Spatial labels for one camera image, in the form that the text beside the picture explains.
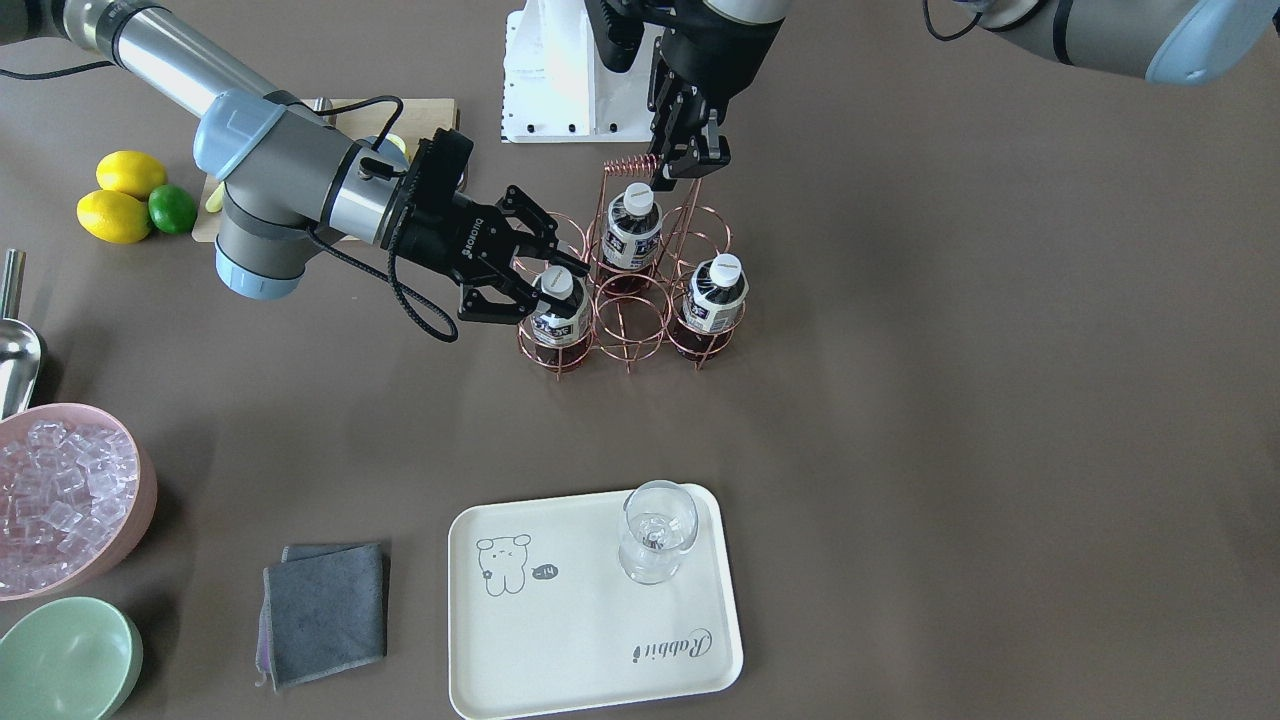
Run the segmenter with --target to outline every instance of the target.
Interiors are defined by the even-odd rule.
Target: yellow lemon
[[[410,160],[410,161],[413,160],[413,158],[410,156],[410,154],[408,154],[408,146],[404,145],[404,138],[403,137],[396,135],[394,132],[389,132],[389,133],[387,133],[387,140],[389,140],[390,143],[394,145],[396,147],[399,147],[401,152],[404,154],[404,158],[407,160]]]
[[[169,179],[164,165],[146,152],[116,150],[97,164],[97,184],[146,200],[151,191]]]
[[[96,238],[137,242],[151,232],[147,204],[114,190],[95,190],[76,204],[76,219]]]

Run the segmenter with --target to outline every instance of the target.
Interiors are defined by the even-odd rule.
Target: bottle cap
[[[737,255],[721,252],[712,260],[708,274],[717,286],[733,287],[737,284],[737,279],[742,277],[742,263],[739,261]]]
[[[622,208],[630,215],[643,218],[653,209],[653,188],[643,182],[634,182],[622,193]]]
[[[543,292],[557,300],[567,300],[570,295],[573,295],[573,275],[559,265],[552,265],[538,275],[538,284],[541,286]]]

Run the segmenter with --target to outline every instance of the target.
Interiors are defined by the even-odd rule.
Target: bottle
[[[667,325],[676,351],[695,363],[714,356],[728,343],[728,334],[746,300],[746,275],[736,255],[722,252],[694,270],[676,316]]]
[[[648,275],[654,251],[662,243],[662,208],[654,202],[653,188],[634,182],[609,202],[608,222],[600,241],[600,263],[596,279],[602,286],[621,273]],[[604,286],[605,295],[622,296],[640,292],[646,281],[623,278]]]
[[[591,350],[588,332],[586,288],[566,268],[552,265],[538,275],[541,292],[573,304],[572,315],[557,315],[547,310],[534,318],[535,355],[553,372],[576,369]]]

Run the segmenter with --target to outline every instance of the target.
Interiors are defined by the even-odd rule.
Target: coil spring
[[[632,155],[609,160],[604,164],[604,174],[609,177],[648,178],[658,173],[662,159],[657,155]]]

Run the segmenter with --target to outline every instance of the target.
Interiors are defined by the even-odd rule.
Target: wooden cutting board
[[[311,100],[303,100],[308,106]],[[334,108],[358,102],[358,100],[332,100]],[[347,137],[369,137],[378,135],[387,122],[392,105],[383,102],[360,110],[352,110],[338,115],[338,129]],[[392,132],[404,140],[410,158],[417,150],[417,141],[435,135],[436,128],[456,129],[458,127],[458,102],[453,99],[411,99],[404,100],[404,111]],[[221,213],[207,213],[205,201],[218,188],[218,179],[212,176],[205,178],[205,187],[200,192],[200,205],[196,214],[196,227],[191,228],[191,237],[196,242],[212,242],[218,238],[218,228],[221,224]]]

